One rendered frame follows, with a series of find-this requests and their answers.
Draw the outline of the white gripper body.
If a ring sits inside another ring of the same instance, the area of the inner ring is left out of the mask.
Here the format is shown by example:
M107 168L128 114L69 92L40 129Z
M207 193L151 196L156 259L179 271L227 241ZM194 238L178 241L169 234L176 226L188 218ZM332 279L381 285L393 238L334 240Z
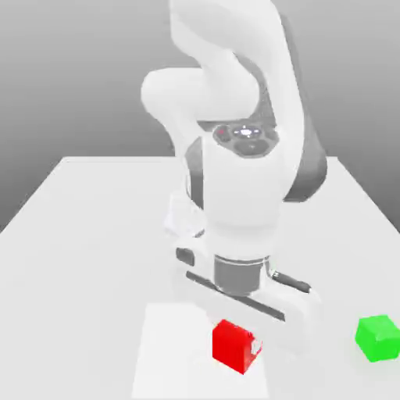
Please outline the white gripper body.
M191 271L186 278L198 289L207 312L250 330L264 341L294 353L313 346L322 315L319 294L306 282L274 270L262 275L262 287L249 296L229 295Z

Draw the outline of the small red cube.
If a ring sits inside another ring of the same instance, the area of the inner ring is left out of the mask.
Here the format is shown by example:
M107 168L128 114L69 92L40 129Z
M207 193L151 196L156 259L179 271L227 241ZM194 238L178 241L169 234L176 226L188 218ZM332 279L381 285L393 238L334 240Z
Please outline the small red cube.
M251 354L251 343L257 338L228 320L221 320L212 330L212 357L240 374L245 374L258 355Z

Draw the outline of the small green cube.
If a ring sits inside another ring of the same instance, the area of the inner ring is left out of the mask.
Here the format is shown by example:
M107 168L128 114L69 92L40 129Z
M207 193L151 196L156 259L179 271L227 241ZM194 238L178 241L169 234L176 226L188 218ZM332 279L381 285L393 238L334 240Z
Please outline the small green cube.
M355 343L371 362L400 356L400 329L388 315L368 316L359 320Z

